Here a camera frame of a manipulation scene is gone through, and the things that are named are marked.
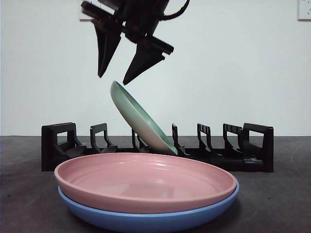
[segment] mint green plate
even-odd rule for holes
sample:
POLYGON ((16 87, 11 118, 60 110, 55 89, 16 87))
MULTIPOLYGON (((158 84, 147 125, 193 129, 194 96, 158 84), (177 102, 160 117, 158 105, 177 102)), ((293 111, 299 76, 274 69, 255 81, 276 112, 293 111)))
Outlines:
POLYGON ((172 141, 117 81, 112 82, 110 95, 126 122, 152 150, 159 154, 177 155, 172 141))

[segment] white wall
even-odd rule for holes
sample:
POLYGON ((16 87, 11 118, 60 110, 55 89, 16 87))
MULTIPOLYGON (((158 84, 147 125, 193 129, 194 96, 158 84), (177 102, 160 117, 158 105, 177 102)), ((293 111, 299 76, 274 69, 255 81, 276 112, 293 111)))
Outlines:
MULTIPOLYGON (((136 46, 126 38, 97 77, 91 23, 79 0, 1 1, 1 135, 40 135, 73 121, 78 135, 108 123, 129 135, 110 98, 136 46)), ((173 13, 184 0, 171 0, 173 13)), ((275 135, 311 135, 311 22, 297 21, 296 0, 192 0, 161 22, 155 36, 174 46, 164 62, 126 86, 164 132, 195 135, 196 123, 221 135, 222 123, 270 125, 275 135)))

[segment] blue plate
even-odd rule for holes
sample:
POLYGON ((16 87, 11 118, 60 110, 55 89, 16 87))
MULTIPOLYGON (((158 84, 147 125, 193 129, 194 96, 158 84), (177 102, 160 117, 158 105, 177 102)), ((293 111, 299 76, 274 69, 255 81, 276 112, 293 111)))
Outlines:
POLYGON ((235 191, 226 199, 206 207, 164 214, 127 214, 90 208, 69 199, 58 187, 58 192, 70 211, 78 218, 97 227, 117 232, 162 233, 177 232, 200 226, 222 214, 234 201, 235 191))

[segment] dark table surface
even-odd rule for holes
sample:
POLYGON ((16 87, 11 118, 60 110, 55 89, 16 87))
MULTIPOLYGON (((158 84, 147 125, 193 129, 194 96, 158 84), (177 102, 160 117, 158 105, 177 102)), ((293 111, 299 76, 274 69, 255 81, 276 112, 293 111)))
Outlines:
MULTIPOLYGON (((79 137, 89 145, 89 137, 79 137)), ((260 137, 252 138, 260 144, 260 137)), ((129 137, 111 141, 130 147, 129 137)), ((223 147, 213 137, 214 147, 223 147)), ((195 137, 180 144, 197 147, 195 137)), ((74 216, 57 193, 53 172, 41 171, 41 137, 1 137, 2 233, 107 233, 74 216)), ((275 171, 232 172, 241 188, 232 206, 185 233, 311 232, 311 137, 275 137, 275 171)))

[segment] plate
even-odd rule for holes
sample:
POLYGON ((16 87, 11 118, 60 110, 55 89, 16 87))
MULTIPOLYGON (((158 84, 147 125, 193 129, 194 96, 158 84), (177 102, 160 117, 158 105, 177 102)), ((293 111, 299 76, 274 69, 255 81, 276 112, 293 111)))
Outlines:
POLYGON ((235 191, 226 199, 203 208, 165 214, 124 214, 83 206, 69 199, 58 187, 61 198, 78 218, 104 229, 129 233, 177 232, 200 226, 221 215, 234 201, 235 191))
POLYGON ((160 154, 105 153, 67 160, 54 171, 62 191, 85 206, 154 214, 196 209, 232 194, 229 172, 160 154))
POLYGON ((126 122, 156 153, 177 155, 172 141, 117 81, 113 81, 110 95, 126 122))

